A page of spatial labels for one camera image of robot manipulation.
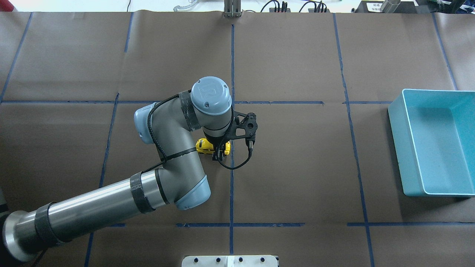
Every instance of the ur logo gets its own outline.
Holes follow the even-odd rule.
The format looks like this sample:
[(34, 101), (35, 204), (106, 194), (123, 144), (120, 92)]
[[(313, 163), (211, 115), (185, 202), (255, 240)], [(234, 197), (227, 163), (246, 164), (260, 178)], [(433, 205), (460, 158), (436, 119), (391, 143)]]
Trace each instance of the ur logo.
[(199, 87), (199, 94), (202, 98), (206, 98), (207, 96), (214, 96), (216, 95), (216, 89), (213, 84), (209, 85), (202, 85)]

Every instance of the light blue joint cap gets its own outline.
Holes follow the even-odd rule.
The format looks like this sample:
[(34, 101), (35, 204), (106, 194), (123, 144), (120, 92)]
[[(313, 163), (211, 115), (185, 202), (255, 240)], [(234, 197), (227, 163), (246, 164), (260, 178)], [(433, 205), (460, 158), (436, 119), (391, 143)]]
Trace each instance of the light blue joint cap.
[(208, 178), (205, 175), (193, 189), (175, 202), (175, 205), (177, 205), (179, 210), (188, 210), (203, 204), (209, 199), (210, 195), (211, 190), (209, 189)]
[(232, 104), (228, 85), (213, 76), (201, 78), (193, 84), (191, 101), (195, 108), (208, 115), (224, 114)]
[(150, 136), (150, 132), (148, 130), (147, 126), (147, 117), (148, 114), (150, 113), (150, 110), (157, 104), (157, 102), (154, 102), (148, 106), (145, 106), (143, 108), (137, 109), (135, 111), (135, 114), (133, 115), (133, 122), (135, 123), (135, 129), (139, 133), (140, 139), (146, 144), (153, 143), (152, 137)]

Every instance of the blue tape line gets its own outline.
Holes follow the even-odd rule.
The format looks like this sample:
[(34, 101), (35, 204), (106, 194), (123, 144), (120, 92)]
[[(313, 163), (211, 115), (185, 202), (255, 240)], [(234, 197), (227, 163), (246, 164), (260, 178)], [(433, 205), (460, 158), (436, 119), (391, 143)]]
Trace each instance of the blue tape line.
[[(118, 104), (151, 104), (153, 102), (161, 102), (161, 100), (122, 100), (117, 101)], [(6, 104), (115, 104), (115, 101), (109, 100), (6, 100)]]
[(102, 172), (101, 172), (101, 180), (99, 181), (99, 188), (101, 188), (104, 185), (105, 167), (107, 165), (107, 158), (109, 157), (109, 148), (111, 146), (112, 127), (114, 126), (115, 112), (117, 111), (117, 100), (118, 99), (119, 99), (119, 93), (117, 93), (117, 95), (115, 96), (114, 109), (112, 110), (111, 125), (109, 126), (109, 135), (107, 137), (107, 146), (105, 147), (104, 162), (102, 163)]
[(84, 261), (84, 267), (89, 266), (89, 259), (91, 257), (91, 250), (92, 250), (92, 241), (94, 239), (94, 232), (89, 235), (89, 242), (87, 243), (87, 251), (86, 251), (86, 259)]
[[(118, 104), (151, 104), (153, 102), (161, 102), (161, 100), (120, 100)], [(115, 101), (110, 100), (6, 100), (5, 104), (115, 104)], [(235, 104), (320, 104), (324, 105), (323, 101), (234, 101)], [(382, 101), (380, 103), (373, 103), (373, 101), (350, 101), (350, 104), (390, 104)]]
[[(234, 24), (231, 24), (231, 100), (234, 105)], [(231, 141), (231, 168), (234, 167), (234, 142)], [(229, 181), (229, 254), (234, 255), (234, 171)]]
[[(351, 133), (351, 141), (353, 143), (353, 154), (355, 157), (356, 161), (356, 169), (358, 170), (358, 182), (360, 183), (360, 197), (361, 197), (361, 206), (363, 209), (363, 217), (364, 217), (364, 222), (368, 223), (368, 213), (366, 211), (366, 202), (364, 199), (364, 191), (363, 191), (363, 182), (361, 180), (361, 171), (360, 171), (360, 160), (358, 159), (358, 151), (356, 150), (356, 139), (355, 139), (355, 133), (353, 129), (353, 121), (352, 121), (352, 116), (351, 116), (351, 110), (350, 110), (350, 100), (348, 97), (348, 88), (346, 86), (346, 81), (345, 81), (345, 76), (343, 75), (343, 58), (342, 58), (342, 49), (340, 47), (340, 38), (338, 36), (338, 27), (336, 23), (336, 15), (333, 13), (333, 23), (335, 26), (335, 37), (336, 37), (336, 46), (338, 48), (338, 57), (340, 60), (340, 71), (342, 73), (342, 82), (343, 82), (343, 88), (345, 91), (345, 101), (346, 101), (346, 112), (348, 113), (348, 122), (350, 124), (350, 133)], [(374, 257), (373, 257), (373, 247), (371, 244), (371, 234), (370, 234), (370, 227), (366, 226), (366, 240), (368, 242), (368, 251), (370, 254), (370, 263), (371, 267), (374, 267)]]
[[(231, 168), (234, 167), (234, 141), (231, 140)], [(231, 170), (229, 190), (229, 254), (234, 254), (234, 171)]]
[(8, 87), (8, 83), (10, 82), (11, 73), (13, 72), (13, 69), (15, 68), (15, 63), (17, 62), (18, 55), (20, 54), (21, 46), (23, 45), (23, 42), (25, 41), (25, 36), (27, 35), (32, 17), (33, 17), (33, 12), (30, 13), (30, 17), (28, 18), (27, 25), (25, 26), (25, 30), (23, 31), (23, 35), (21, 36), (20, 43), (18, 44), (17, 52), (15, 53), (15, 57), (13, 58), (13, 62), (11, 63), (10, 71), (8, 72), (7, 79), (5, 80), (5, 84), (3, 85), (3, 90), (0, 95), (0, 104), (3, 101), (3, 97), (5, 96), (5, 93), (7, 92), (7, 87)]
[(450, 63), (448, 62), (447, 54), (445, 52), (444, 44), (442, 43), (442, 38), (440, 38), (439, 27), (437, 26), (437, 20), (434, 13), (432, 13), (432, 20), (434, 21), (434, 27), (436, 28), (437, 39), (439, 39), (440, 48), (442, 49), (442, 55), (444, 55), (444, 60), (446, 61), (446, 65), (448, 68), (448, 73), (450, 75), (450, 79), (452, 80), (452, 84), (454, 85), (455, 90), (458, 90), (457, 83), (454, 79), (454, 74), (452, 73), (452, 68), (450, 67)]
[(421, 222), (349, 222), (348, 227), (377, 226), (475, 226), (475, 222), (459, 221), (421, 221)]
[(303, 222), (278, 222), (278, 223), (235, 223), (235, 227), (302, 227)]
[(187, 228), (187, 227), (229, 227), (229, 223), (177, 223), (175, 224), (178, 228)]
[(234, 24), (231, 24), (231, 98), (234, 105)]
[(129, 38), (130, 38), (130, 31), (132, 29), (132, 19), (133, 19), (133, 12), (130, 13), (129, 30), (127, 31), (127, 39), (125, 40), (125, 48), (123, 50), (124, 53), (127, 53), (127, 49), (129, 49)]
[[(193, 227), (230, 227), (229, 223), (177, 223), (178, 228)], [(233, 227), (302, 227), (303, 222), (269, 222), (269, 223), (233, 223)]]
[(115, 101), (36, 101), (36, 100), (7, 100), (6, 104), (114, 104)]
[(152, 104), (153, 102), (161, 102), (161, 100), (122, 100), (117, 101), (118, 104)]
[(323, 101), (234, 101), (235, 104), (321, 104)]
[(349, 102), (343, 102), (342, 104), (391, 104), (392, 101), (349, 101)]
[(116, 224), (113, 224), (109, 227), (125, 227), (125, 223), (116, 223)]

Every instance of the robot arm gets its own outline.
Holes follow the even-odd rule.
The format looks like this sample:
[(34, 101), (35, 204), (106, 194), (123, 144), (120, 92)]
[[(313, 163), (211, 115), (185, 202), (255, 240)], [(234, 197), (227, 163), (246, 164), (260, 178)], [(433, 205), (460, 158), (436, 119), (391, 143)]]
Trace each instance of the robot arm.
[[(204, 203), (211, 191), (191, 131), (203, 128), (219, 158), (223, 144), (239, 138), (246, 138), (251, 155), (257, 129), (255, 114), (236, 112), (235, 118), (228, 86), (216, 77), (202, 78), (190, 91), (137, 110), (134, 122), (141, 139), (157, 146), (159, 166), (32, 212), (4, 215), (0, 249), (9, 256), (4, 259), (8, 264), (28, 262), (48, 247), (166, 204), (186, 210)], [(236, 136), (237, 128), (246, 134)]]

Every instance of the black velcro strap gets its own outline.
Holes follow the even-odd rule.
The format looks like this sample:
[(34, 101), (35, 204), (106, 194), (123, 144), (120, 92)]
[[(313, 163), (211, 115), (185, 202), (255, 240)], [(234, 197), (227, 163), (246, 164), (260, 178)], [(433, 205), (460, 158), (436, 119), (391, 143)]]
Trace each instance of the black velcro strap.
[(130, 192), (132, 193), (133, 201), (141, 213), (149, 213), (155, 209), (150, 205), (148, 198), (145, 196), (142, 188), (142, 173), (132, 175), (130, 177)]
[(185, 116), (186, 123), (190, 132), (196, 131), (201, 128), (200, 122), (196, 117), (195, 108), (193, 102), (191, 101), (191, 95), (188, 91), (184, 91), (178, 94), (181, 102), (181, 110)]
[(181, 157), (183, 155), (186, 155), (186, 154), (189, 154), (191, 152), (195, 152), (196, 151), (196, 147), (192, 147), (190, 149), (187, 149), (187, 150), (183, 150), (182, 152), (178, 152), (178, 153), (175, 153), (175, 154), (172, 154), (170, 156), (167, 156), (167, 160), (172, 160), (172, 159), (175, 159), (175, 158), (178, 158), (178, 157)]
[(158, 175), (158, 169), (155, 169), (155, 179), (157, 180), (157, 185), (158, 185), (158, 189), (160, 190), (160, 195), (161, 195), (161, 199), (163, 199), (163, 202), (165, 202), (165, 204), (170, 204), (170, 202), (168, 202), (168, 199), (167, 199), (167, 196), (165, 195), (165, 191), (163, 191), (163, 187), (162, 187), (162, 182), (160, 181), (160, 176)]
[(48, 210), (54, 202), (44, 205), (43, 207), (36, 210), (35, 214), (35, 230), (39, 238), (45, 243), (45, 245), (50, 247), (59, 246), (68, 241), (59, 240), (58, 237), (54, 234), (51, 224), (49, 223)]

